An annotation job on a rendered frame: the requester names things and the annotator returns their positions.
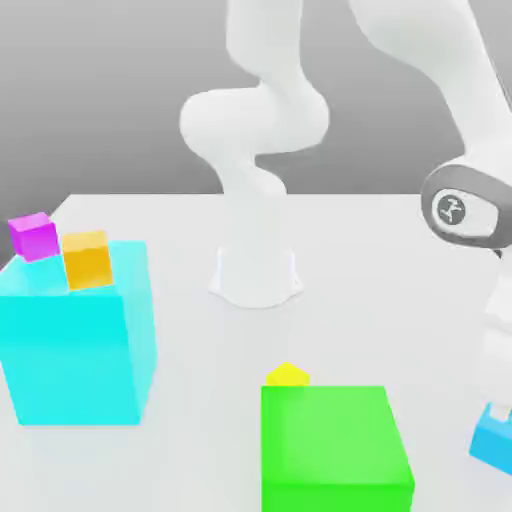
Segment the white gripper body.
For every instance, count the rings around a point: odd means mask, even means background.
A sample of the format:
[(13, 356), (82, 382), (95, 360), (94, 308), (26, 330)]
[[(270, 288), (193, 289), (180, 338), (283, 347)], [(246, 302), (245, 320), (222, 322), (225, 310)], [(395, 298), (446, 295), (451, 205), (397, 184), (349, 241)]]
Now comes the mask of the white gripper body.
[(512, 406), (512, 324), (496, 316), (484, 320), (480, 377), (492, 403)]

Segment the small blue cube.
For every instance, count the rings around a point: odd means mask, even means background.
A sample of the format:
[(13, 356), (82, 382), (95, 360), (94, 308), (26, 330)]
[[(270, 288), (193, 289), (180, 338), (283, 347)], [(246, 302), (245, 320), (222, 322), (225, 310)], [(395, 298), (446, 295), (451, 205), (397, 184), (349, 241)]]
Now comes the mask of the small blue cube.
[(469, 453), (512, 476), (512, 413), (503, 422), (490, 415), (488, 403), (476, 424)]

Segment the small yellow cube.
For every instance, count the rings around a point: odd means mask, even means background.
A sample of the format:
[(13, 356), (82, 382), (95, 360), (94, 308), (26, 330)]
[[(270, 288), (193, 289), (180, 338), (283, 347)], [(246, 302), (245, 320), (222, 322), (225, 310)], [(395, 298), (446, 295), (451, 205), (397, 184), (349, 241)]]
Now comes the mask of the small yellow cube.
[(310, 375), (290, 362), (284, 362), (266, 376), (267, 386), (308, 386)]

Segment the small orange cube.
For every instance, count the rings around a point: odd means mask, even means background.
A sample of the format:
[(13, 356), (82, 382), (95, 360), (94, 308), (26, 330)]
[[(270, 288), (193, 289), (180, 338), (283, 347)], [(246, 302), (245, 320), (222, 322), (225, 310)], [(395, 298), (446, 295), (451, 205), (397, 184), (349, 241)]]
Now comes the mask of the small orange cube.
[(108, 240), (103, 230), (63, 235), (61, 245), (72, 291), (113, 284)]

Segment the small magenta cube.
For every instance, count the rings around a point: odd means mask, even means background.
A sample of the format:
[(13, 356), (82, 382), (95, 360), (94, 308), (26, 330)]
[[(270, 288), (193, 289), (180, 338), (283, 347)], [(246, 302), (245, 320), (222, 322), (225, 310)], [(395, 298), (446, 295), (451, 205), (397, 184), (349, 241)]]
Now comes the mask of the small magenta cube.
[(27, 263), (60, 253), (55, 224), (44, 212), (8, 220), (14, 251)]

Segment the large green box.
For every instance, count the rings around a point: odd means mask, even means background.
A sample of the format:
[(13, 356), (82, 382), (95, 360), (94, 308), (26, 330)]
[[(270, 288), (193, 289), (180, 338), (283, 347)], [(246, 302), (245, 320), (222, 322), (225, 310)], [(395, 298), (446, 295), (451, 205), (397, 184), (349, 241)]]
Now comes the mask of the large green box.
[(411, 512), (384, 387), (265, 386), (260, 433), (262, 512)]

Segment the large cyan box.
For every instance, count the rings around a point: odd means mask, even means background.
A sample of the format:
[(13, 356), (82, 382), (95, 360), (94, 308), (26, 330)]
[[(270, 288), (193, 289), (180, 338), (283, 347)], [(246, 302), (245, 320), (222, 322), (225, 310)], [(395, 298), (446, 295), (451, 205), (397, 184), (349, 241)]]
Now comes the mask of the large cyan box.
[(109, 250), (107, 287), (69, 290), (60, 256), (0, 270), (0, 364), (24, 426), (142, 420), (157, 365), (147, 247)]

